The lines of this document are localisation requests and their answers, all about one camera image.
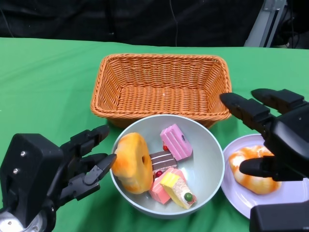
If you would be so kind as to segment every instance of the black backdrop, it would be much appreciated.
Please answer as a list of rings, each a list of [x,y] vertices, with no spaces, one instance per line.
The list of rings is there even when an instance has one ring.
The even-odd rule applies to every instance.
[[[14,37],[243,46],[263,0],[0,0]],[[10,37],[0,14],[0,36]]]

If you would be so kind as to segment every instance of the basket rim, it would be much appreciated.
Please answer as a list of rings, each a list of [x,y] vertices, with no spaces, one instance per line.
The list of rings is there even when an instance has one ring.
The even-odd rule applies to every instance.
[[[194,54],[151,54],[151,53],[142,53],[142,54],[136,54],[136,53],[119,53],[119,54],[110,54],[105,56],[99,66],[98,75],[95,81],[95,86],[92,94],[91,99],[91,111],[99,116],[99,117],[106,117],[106,118],[115,118],[115,119],[138,119],[145,116],[150,115],[158,115],[158,114],[174,114],[174,115],[181,115],[184,117],[190,117],[195,118],[196,120],[211,120],[213,119],[225,119],[230,117],[230,112],[226,108],[224,111],[219,111],[215,113],[194,113],[190,111],[147,111],[147,110],[103,110],[98,105],[98,94],[100,93],[100,83],[103,81],[103,73],[105,71],[107,62],[114,58],[120,58],[120,57],[147,57],[151,56],[151,58],[158,57],[158,58],[183,58],[183,59],[191,59],[191,58],[200,58],[200,59],[209,59],[213,61],[214,59],[217,60],[220,63],[220,66],[222,66],[225,75],[225,87],[223,92],[232,92],[232,86],[231,81],[229,77],[229,70],[226,61],[217,55],[194,55]]]

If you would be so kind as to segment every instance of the green table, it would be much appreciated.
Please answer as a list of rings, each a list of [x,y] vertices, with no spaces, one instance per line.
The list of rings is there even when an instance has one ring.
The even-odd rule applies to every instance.
[[[255,88],[288,88],[309,99],[309,51],[271,48],[171,48],[119,43],[0,39],[0,157],[15,133],[40,133],[57,145],[72,135],[105,124],[90,111],[100,61],[112,53],[214,54],[230,70],[233,91],[250,97]],[[110,153],[122,130],[112,127],[94,152]],[[254,133],[235,118],[211,132],[224,148]],[[158,220],[131,207],[108,174],[101,190],[57,211],[56,232],[246,232],[249,221],[220,190],[197,213]]]

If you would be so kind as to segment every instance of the donut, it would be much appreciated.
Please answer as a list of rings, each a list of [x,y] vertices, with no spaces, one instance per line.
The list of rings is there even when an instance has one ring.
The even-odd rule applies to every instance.
[[[257,145],[254,147],[244,147],[234,152],[228,158],[235,180],[256,194],[269,194],[281,186],[281,182],[276,182],[271,177],[251,176],[239,171],[239,166],[244,160],[263,156],[273,156],[273,154],[266,147]]]
[[[129,133],[119,140],[115,154],[112,173],[124,188],[134,194],[148,191],[153,183],[153,169],[145,139],[139,133]]]

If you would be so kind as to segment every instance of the lavender plate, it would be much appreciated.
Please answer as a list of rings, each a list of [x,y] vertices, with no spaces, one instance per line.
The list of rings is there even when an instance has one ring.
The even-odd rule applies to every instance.
[[[222,190],[231,204],[247,218],[250,218],[251,208],[258,204],[298,203],[309,200],[308,179],[283,182],[280,189],[267,195],[257,195],[236,182],[228,162],[229,156],[243,147],[263,143],[264,139],[260,134],[251,134],[234,140],[223,151],[225,175],[221,184]]]

